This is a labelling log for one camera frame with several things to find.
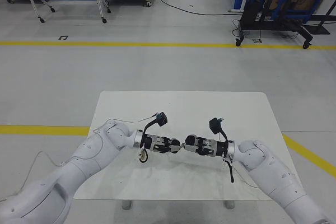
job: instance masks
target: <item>yellow floor line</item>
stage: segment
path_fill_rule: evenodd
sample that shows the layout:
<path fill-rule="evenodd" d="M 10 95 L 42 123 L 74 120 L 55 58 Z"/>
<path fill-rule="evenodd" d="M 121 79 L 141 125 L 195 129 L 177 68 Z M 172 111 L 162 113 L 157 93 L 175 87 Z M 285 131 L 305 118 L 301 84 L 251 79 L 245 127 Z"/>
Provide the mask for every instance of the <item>yellow floor line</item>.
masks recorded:
<path fill-rule="evenodd" d="M 298 154 L 300 154 L 302 157 L 306 158 L 316 166 L 320 167 L 321 169 L 325 170 L 328 174 L 336 178 L 336 167 L 330 164 L 329 162 L 325 161 L 318 155 L 314 154 L 304 146 L 300 145 L 299 143 L 292 140 L 290 137 L 288 137 L 285 134 L 282 134 L 283 138 L 285 140 L 286 146 L 290 149 L 294 150 Z"/>
<path fill-rule="evenodd" d="M 0 134 L 39 134 L 44 136 L 87 136 L 90 127 L 0 125 Z"/>
<path fill-rule="evenodd" d="M 168 48 L 237 48 L 235 44 L 215 43 L 144 43 L 144 42 L 70 42 L 70 41 L 0 41 L 3 46 L 110 46 L 110 47 L 168 47 Z M 303 50 L 301 45 L 242 44 L 247 49 Z M 336 50 L 336 46 L 314 46 L 309 50 Z"/>
<path fill-rule="evenodd" d="M 0 134 L 38 134 L 45 136 L 87 136 L 89 127 L 0 125 Z M 282 134 L 287 147 L 336 178 L 336 167 L 304 146 Z"/>

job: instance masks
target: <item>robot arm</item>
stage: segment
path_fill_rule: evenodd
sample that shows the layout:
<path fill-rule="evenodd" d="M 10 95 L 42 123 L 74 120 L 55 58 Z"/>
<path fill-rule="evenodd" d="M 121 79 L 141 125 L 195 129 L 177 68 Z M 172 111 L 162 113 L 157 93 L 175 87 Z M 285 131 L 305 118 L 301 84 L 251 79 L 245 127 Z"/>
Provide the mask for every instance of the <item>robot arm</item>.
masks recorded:
<path fill-rule="evenodd" d="M 77 148 L 62 167 L 32 182 L 5 202 L 0 208 L 0 216 L 5 224 L 61 224 L 68 215 L 76 190 L 88 178 L 107 167 L 122 148 L 128 146 L 159 153 L 177 153 L 183 147 L 200 155 L 221 156 L 228 164 L 240 162 L 257 186 L 277 202 L 296 224 L 336 223 L 306 195 L 295 174 L 268 147 L 259 141 L 245 141 L 237 146 L 227 139 L 221 129 L 221 121 L 214 118 L 209 124 L 214 134 L 223 134 L 225 142 L 190 135 L 182 146 L 176 139 L 146 134 L 151 125 L 167 123 L 164 113 L 157 114 L 144 130 L 130 131 L 122 123 L 106 122 Z"/>
<path fill-rule="evenodd" d="M 62 167 L 47 177 L 34 181 L 0 208 L 5 224 L 61 224 L 65 221 L 77 189 L 91 176 L 108 166 L 126 146 L 171 151 L 177 140 L 150 136 L 146 129 L 167 123 L 164 113 L 156 114 L 144 131 L 130 131 L 123 123 L 106 122 L 94 130 Z"/>
<path fill-rule="evenodd" d="M 233 161 L 243 165 L 257 186 L 278 203 L 294 223 L 336 223 L 305 193 L 296 175 L 263 143 L 245 141 L 230 152 Z"/>
<path fill-rule="evenodd" d="M 241 163 L 257 186 L 296 224 L 336 223 L 305 193 L 296 175 L 267 146 L 260 141 L 245 141 L 237 146 L 227 139 L 221 121 L 223 119 L 214 118 L 209 127 L 214 134 L 222 133 L 225 142 L 190 135 L 185 140 L 184 149 L 199 155 L 221 156 L 230 166 L 232 183 L 230 163 Z"/>

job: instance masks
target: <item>wheel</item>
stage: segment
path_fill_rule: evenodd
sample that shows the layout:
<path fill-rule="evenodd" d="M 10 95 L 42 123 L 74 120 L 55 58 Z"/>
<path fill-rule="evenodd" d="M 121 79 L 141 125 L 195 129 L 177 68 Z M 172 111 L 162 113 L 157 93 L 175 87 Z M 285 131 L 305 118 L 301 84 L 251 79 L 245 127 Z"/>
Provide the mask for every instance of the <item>wheel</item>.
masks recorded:
<path fill-rule="evenodd" d="M 305 41 L 302 48 L 307 49 L 307 48 L 309 48 L 310 45 L 311 44 L 309 42 Z"/>

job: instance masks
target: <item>white table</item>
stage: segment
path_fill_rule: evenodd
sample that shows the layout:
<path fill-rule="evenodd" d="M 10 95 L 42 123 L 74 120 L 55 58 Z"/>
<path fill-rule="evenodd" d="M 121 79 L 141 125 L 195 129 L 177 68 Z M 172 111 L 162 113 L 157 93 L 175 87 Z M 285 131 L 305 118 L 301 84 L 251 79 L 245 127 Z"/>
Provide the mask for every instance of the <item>white table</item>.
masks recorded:
<path fill-rule="evenodd" d="M 148 134 L 177 138 L 218 139 L 209 129 L 209 121 L 223 117 L 222 128 L 229 139 L 240 143 L 259 139 L 296 174 L 268 99 L 261 92 L 151 92 L 104 91 L 101 93 L 90 132 L 109 118 L 141 120 L 163 111 L 168 123 L 157 124 Z M 149 122 L 127 124 L 143 129 Z M 103 171 L 88 179 L 74 195 L 75 199 L 119 200 L 270 200 L 246 171 L 234 163 L 235 182 L 230 182 L 229 169 L 222 170 L 220 157 L 200 156 L 180 150 L 177 154 L 148 152 L 140 163 L 140 150 L 124 148 Z"/>

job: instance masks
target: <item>metal rack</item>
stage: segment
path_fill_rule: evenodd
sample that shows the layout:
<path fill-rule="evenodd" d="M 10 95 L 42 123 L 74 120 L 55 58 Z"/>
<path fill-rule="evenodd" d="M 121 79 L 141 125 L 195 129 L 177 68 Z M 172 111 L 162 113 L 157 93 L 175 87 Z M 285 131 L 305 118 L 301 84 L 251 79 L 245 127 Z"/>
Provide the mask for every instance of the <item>metal rack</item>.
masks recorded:
<path fill-rule="evenodd" d="M 240 46 L 243 42 L 244 30 L 277 30 L 298 32 L 298 34 L 305 38 L 305 42 L 302 47 L 304 49 L 309 48 L 311 45 L 310 41 L 312 40 L 312 36 L 307 30 L 304 29 L 303 26 L 301 26 L 301 22 L 295 20 L 298 18 L 308 20 L 312 14 L 311 12 L 315 11 L 314 9 L 311 9 L 309 13 L 305 13 L 304 15 L 290 15 L 288 13 L 291 12 L 289 10 L 291 0 L 280 0 L 279 5 L 281 7 L 278 6 L 277 9 L 273 11 L 271 20 L 266 21 L 265 18 L 269 12 L 272 0 L 266 0 L 266 2 L 263 4 L 265 4 L 265 7 L 263 7 L 262 15 L 259 20 L 256 20 L 256 17 L 262 8 L 262 3 L 254 0 L 246 1 L 245 9 L 238 25 L 239 39 L 235 39 L 236 46 Z"/>

